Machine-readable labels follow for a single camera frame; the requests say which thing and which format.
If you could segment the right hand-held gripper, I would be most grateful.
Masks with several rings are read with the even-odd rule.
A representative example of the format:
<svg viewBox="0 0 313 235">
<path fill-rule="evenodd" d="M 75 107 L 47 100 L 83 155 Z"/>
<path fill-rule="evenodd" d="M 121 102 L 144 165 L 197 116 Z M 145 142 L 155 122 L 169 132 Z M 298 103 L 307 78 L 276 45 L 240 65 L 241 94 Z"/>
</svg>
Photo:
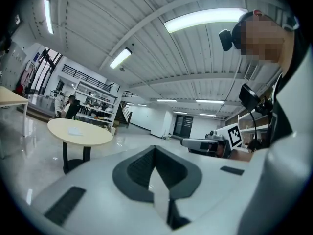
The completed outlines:
<svg viewBox="0 0 313 235">
<path fill-rule="evenodd" d="M 233 149 L 241 146 L 242 135 L 237 123 L 212 130 L 205 139 L 184 138 L 180 144 L 191 153 L 217 158 L 229 158 Z"/>
</svg>

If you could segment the white shelving unit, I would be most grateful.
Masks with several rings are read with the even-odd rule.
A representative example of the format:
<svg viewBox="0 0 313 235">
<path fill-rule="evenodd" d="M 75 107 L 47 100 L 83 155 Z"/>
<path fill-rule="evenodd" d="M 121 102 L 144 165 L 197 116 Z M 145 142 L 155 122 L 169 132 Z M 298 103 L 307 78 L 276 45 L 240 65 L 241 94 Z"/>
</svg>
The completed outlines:
<svg viewBox="0 0 313 235">
<path fill-rule="evenodd" d="M 119 101 L 111 92 L 111 86 L 100 81 L 79 79 L 74 95 L 80 101 L 83 118 L 106 127 L 113 126 Z"/>
</svg>

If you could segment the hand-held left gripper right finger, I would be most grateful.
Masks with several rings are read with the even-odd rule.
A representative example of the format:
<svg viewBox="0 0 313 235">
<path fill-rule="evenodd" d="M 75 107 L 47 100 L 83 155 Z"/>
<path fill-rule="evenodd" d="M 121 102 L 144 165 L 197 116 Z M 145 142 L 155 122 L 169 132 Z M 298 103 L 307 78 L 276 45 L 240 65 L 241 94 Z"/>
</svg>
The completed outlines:
<svg viewBox="0 0 313 235">
<path fill-rule="evenodd" d="M 154 148 L 154 163 L 169 190 L 166 222 L 176 230 L 190 223 L 188 218 L 180 215 L 176 201 L 193 195 L 201 183 L 202 172 L 195 164 L 160 146 Z"/>
</svg>

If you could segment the black office chair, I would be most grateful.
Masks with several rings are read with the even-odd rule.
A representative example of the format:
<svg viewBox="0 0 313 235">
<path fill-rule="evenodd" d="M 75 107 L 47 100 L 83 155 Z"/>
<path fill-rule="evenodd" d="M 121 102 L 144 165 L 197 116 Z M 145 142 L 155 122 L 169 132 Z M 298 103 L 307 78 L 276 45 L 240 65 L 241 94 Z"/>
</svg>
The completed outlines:
<svg viewBox="0 0 313 235">
<path fill-rule="evenodd" d="M 69 109 L 65 115 L 66 119 L 75 119 L 76 114 L 78 113 L 78 111 L 80 110 L 81 105 L 80 105 L 80 101 L 79 100 L 74 100 L 73 103 L 71 103 L 71 105 L 69 106 Z"/>
</svg>

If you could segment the black double door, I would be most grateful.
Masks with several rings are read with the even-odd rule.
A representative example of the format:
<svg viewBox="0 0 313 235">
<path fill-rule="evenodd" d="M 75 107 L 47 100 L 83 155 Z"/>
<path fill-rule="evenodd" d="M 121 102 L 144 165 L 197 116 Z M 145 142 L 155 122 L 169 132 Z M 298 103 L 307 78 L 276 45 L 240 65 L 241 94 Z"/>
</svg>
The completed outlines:
<svg viewBox="0 0 313 235">
<path fill-rule="evenodd" d="M 189 138 L 192 129 L 193 118 L 194 117 L 192 116 L 177 115 L 173 134 L 182 138 Z"/>
</svg>

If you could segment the white paper booklet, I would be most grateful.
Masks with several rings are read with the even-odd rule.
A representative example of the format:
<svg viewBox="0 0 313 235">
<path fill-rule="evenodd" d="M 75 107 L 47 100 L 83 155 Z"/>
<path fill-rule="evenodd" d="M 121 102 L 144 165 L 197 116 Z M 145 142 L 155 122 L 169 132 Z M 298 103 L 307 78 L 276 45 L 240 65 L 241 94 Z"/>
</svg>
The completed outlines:
<svg viewBox="0 0 313 235">
<path fill-rule="evenodd" d="M 81 130 L 79 128 L 76 127 L 69 127 L 68 128 L 68 134 L 70 136 L 83 136 L 84 134 L 81 132 Z"/>
</svg>

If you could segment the black mezzanine railing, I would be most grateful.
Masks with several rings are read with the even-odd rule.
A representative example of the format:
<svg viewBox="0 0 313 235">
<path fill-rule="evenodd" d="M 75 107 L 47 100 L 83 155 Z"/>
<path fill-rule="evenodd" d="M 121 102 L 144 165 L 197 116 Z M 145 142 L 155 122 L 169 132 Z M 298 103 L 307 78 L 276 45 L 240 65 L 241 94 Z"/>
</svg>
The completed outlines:
<svg viewBox="0 0 313 235">
<path fill-rule="evenodd" d="M 74 69 L 73 67 L 68 66 L 66 64 L 64 64 L 64 66 L 62 68 L 62 72 L 71 76 L 71 77 L 74 77 L 76 79 L 80 79 L 84 82 L 92 84 L 92 85 L 96 86 L 97 88 L 103 89 L 107 92 L 110 92 L 111 88 L 114 86 L 114 83 L 111 83 L 111 84 L 102 83 L 101 81 L 99 81 L 99 80 L 97 80 L 91 76 L 88 76 L 85 73 L 82 73 L 82 72 L 80 72 L 80 71 L 78 71 L 78 70 Z"/>
</svg>

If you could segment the clothes rack with clothes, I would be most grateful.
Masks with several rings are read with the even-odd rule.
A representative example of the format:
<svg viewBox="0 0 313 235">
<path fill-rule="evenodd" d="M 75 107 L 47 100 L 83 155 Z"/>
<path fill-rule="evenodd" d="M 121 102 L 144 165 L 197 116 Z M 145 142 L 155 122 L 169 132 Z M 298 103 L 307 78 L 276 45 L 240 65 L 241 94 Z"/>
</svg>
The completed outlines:
<svg viewBox="0 0 313 235">
<path fill-rule="evenodd" d="M 29 85 L 31 84 L 32 82 L 32 79 L 33 79 L 33 76 L 35 74 L 35 71 L 36 71 L 36 65 L 32 62 L 32 61 L 28 61 L 24 67 L 24 70 L 16 84 L 16 87 L 18 85 L 22 85 L 23 88 L 24 88 L 24 91 L 23 91 L 23 95 L 26 93 L 27 91 L 27 88 L 29 87 Z"/>
</svg>

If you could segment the wooden step platform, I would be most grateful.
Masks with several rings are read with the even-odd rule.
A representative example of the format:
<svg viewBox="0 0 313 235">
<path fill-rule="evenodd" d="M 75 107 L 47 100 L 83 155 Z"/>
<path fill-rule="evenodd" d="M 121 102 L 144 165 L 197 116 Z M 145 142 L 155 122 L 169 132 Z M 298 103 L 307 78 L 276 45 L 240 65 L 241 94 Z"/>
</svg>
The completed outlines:
<svg viewBox="0 0 313 235">
<path fill-rule="evenodd" d="M 30 94 L 26 115 L 48 123 L 55 116 L 54 99 L 49 96 Z"/>
</svg>

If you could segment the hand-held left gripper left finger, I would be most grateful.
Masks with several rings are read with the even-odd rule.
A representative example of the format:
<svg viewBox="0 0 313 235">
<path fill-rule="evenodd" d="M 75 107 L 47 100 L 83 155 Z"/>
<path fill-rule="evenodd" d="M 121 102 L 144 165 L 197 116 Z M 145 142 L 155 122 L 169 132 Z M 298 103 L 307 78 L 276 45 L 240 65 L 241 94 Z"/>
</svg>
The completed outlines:
<svg viewBox="0 0 313 235">
<path fill-rule="evenodd" d="M 153 203 L 154 194 L 149 191 L 149 182 L 155 168 L 155 147 L 149 146 L 141 152 L 121 161 L 112 172 L 118 190 L 131 200 Z"/>
</svg>

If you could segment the round wooden table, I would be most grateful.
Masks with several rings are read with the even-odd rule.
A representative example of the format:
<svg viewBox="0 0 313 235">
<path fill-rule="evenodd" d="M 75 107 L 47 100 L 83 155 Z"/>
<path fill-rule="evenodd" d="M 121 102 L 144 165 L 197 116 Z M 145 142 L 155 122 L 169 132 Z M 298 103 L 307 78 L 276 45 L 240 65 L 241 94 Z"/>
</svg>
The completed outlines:
<svg viewBox="0 0 313 235">
<path fill-rule="evenodd" d="M 56 118 L 47 123 L 48 130 L 57 139 L 63 143 L 63 171 L 68 174 L 78 166 L 90 160 L 91 148 L 94 146 L 104 145 L 113 139 L 113 135 L 108 130 L 92 125 L 90 123 L 66 119 Z M 69 127 L 76 127 L 81 130 L 83 136 L 70 136 L 68 134 Z M 82 159 L 68 158 L 68 145 L 73 144 L 83 148 Z"/>
</svg>

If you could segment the person's black shirt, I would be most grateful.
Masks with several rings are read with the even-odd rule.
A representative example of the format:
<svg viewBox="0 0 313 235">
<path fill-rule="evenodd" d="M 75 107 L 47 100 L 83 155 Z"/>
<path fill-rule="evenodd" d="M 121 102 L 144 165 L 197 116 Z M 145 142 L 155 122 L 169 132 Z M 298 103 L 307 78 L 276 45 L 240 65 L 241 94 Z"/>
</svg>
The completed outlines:
<svg viewBox="0 0 313 235">
<path fill-rule="evenodd" d="M 273 109 L 269 115 L 269 126 L 266 135 L 267 147 L 278 139 L 292 133 L 291 125 L 277 101 L 276 96 L 292 78 L 297 68 L 302 63 L 309 49 L 309 45 L 310 42 L 305 38 L 302 30 L 300 28 L 296 29 L 294 31 L 294 45 L 290 67 L 287 72 L 279 75 L 271 95 Z"/>
</svg>

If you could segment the small black monitor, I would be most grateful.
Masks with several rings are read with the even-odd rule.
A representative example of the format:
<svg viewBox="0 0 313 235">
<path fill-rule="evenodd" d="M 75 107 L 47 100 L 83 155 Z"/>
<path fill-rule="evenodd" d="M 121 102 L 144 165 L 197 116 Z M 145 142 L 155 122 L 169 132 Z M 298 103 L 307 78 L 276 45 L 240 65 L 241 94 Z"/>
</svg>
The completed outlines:
<svg viewBox="0 0 313 235">
<path fill-rule="evenodd" d="M 257 94 L 246 83 L 241 87 L 239 100 L 241 101 L 241 105 L 249 112 L 254 110 L 261 101 Z"/>
</svg>

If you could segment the person's right forearm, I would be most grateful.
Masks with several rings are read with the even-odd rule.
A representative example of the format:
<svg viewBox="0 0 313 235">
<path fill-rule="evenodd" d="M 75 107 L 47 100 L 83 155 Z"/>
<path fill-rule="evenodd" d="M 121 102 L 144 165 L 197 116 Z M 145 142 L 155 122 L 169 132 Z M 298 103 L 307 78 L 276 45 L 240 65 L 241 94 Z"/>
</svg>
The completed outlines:
<svg viewBox="0 0 313 235">
<path fill-rule="evenodd" d="M 254 153 L 252 152 L 245 152 L 238 149 L 233 149 L 229 156 L 229 159 L 236 160 L 236 161 L 243 161 L 243 162 L 250 162 Z"/>
</svg>

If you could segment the rectangular wooden table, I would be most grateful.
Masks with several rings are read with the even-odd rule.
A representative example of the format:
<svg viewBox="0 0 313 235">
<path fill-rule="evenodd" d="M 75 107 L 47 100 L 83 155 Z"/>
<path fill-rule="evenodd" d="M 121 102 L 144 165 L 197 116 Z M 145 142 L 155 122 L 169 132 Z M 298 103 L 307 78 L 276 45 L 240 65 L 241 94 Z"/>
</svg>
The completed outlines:
<svg viewBox="0 0 313 235">
<path fill-rule="evenodd" d="M 3 107 L 11 107 L 11 106 L 18 106 L 23 105 L 23 122 L 22 122 L 22 135 L 26 136 L 25 131 L 25 124 L 26 124 L 26 113 L 28 108 L 29 100 L 10 91 L 4 86 L 0 86 L 0 108 Z"/>
</svg>

